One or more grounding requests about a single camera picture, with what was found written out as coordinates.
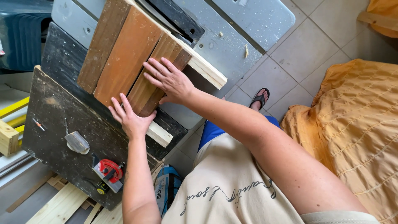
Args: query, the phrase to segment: beige t-shirt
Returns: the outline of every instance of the beige t-shirt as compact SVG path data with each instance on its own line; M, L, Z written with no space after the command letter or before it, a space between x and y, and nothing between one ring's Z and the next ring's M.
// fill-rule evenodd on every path
M372 215L361 212L300 216L249 150L227 133L205 144L193 167L163 224L378 223Z

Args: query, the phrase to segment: bag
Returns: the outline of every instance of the bag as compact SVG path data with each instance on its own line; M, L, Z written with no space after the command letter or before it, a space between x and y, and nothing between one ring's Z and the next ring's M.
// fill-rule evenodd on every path
M181 177L170 165L164 165L158 173L155 182L155 196L161 218L172 205L181 183Z

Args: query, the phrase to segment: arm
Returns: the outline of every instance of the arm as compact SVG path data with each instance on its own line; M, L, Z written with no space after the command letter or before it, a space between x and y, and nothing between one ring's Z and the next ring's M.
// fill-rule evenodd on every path
M149 62L153 66L144 66L157 79L149 74L145 77L167 94L160 103L183 104L240 141L299 214L329 210L367 212L331 171L263 115L199 91L163 58L167 68L153 59Z
M156 116L156 111L147 118L138 117L131 109L126 96L120 94L120 97L124 109L115 98L112 98L115 109L110 106L109 110L113 117L123 125L123 130L130 140L123 186L123 223L160 223L160 213L146 158L145 144L145 134Z

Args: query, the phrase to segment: black workbench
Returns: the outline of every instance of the black workbench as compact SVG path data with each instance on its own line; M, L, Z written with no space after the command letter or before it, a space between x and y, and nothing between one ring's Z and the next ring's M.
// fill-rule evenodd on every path
M90 154L93 152L100 159L126 162L128 139L109 110L76 84L86 54L87 49L55 23L50 23L41 70L34 70L22 148L112 210L121 202L122 193L109 191L106 195L100 195L83 177L100 181L91 169ZM146 136L151 170L188 132L162 110L157 110L154 122L173 135L173 140L164 148ZM32 118L42 123L46 130L41 131ZM67 118L69 133L79 131L88 141L90 151L87 155L67 147L64 118Z

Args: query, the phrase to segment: hand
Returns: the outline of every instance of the hand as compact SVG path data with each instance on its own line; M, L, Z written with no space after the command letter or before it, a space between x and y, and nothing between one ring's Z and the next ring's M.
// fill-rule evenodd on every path
M160 100L160 104L165 102L184 104L184 101L189 99L192 91L197 89L188 77L178 70L173 63L164 57L160 60L166 67L153 58L148 59L149 63L144 62L144 67L153 75L144 73L144 77L167 94L167 96Z
M113 118L122 124L122 128L130 141L137 138L145 138L145 134L152 120L155 118L157 111L155 110L146 118L139 117L133 112L129 101L123 93L120 94L120 98L122 99L124 109L114 97L111 98L115 109L111 106L108 108Z

